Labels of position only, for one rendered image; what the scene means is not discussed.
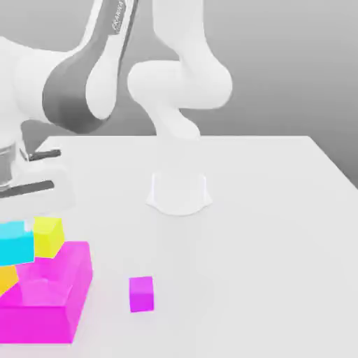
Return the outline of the large magenta box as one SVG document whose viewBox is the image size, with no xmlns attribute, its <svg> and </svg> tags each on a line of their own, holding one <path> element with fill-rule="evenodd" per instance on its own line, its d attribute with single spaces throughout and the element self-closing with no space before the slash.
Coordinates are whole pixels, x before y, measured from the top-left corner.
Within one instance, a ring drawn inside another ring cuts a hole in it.
<svg viewBox="0 0 358 358">
<path fill-rule="evenodd" d="M 19 281 L 73 280 L 63 306 L 26 306 L 19 281 L 0 296 L 0 343 L 72 343 L 93 277 L 90 245 L 67 241 L 57 255 L 16 266 Z"/>
</svg>

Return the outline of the small pink cube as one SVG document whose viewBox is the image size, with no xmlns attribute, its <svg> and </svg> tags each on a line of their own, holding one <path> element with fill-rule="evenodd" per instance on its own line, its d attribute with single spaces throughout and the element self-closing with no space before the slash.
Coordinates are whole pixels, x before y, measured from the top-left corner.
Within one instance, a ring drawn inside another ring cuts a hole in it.
<svg viewBox="0 0 358 358">
<path fill-rule="evenodd" d="M 73 287 L 73 280 L 30 278 L 19 281 L 22 301 L 26 306 L 63 306 Z"/>
</svg>

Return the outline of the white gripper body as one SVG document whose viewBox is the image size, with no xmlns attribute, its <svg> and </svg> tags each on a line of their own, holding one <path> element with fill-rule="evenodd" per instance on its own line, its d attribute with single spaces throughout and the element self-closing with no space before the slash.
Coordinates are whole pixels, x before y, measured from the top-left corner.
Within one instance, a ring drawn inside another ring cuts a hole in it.
<svg viewBox="0 0 358 358">
<path fill-rule="evenodd" d="M 0 221 L 30 219 L 71 207 L 75 194 L 66 169 L 33 167 L 0 187 Z"/>
</svg>

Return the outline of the small orange cube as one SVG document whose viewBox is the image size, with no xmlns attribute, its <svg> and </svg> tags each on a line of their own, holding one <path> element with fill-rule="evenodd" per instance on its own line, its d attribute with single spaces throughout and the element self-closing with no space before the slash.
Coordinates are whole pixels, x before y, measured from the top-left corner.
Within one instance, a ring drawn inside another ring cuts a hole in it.
<svg viewBox="0 0 358 358">
<path fill-rule="evenodd" d="M 18 282 L 16 266 L 0 266 L 0 296 Z"/>
</svg>

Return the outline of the small purple cube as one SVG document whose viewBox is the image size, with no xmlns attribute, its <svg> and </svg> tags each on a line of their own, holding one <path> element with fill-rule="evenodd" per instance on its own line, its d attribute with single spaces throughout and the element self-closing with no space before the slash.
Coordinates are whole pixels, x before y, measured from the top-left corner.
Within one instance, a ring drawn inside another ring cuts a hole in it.
<svg viewBox="0 0 358 358">
<path fill-rule="evenodd" d="M 152 276 L 129 279 L 129 306 L 132 313 L 154 310 Z"/>
</svg>

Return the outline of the small yellow cube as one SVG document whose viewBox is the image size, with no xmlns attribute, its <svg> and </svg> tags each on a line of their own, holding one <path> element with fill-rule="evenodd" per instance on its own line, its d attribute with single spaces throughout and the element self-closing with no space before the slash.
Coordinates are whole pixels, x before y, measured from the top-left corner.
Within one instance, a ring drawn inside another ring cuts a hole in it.
<svg viewBox="0 0 358 358">
<path fill-rule="evenodd" d="M 33 233 L 35 257 L 53 259 L 64 244 L 61 218 L 35 217 Z"/>
</svg>

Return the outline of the small cyan cube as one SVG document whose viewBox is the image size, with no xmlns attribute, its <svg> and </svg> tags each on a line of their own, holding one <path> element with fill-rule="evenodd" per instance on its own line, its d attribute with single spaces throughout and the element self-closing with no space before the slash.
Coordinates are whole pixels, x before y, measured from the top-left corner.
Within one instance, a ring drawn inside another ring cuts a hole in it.
<svg viewBox="0 0 358 358">
<path fill-rule="evenodd" d="M 0 224 L 0 266 L 34 261 L 34 234 L 25 229 L 24 221 Z"/>
</svg>

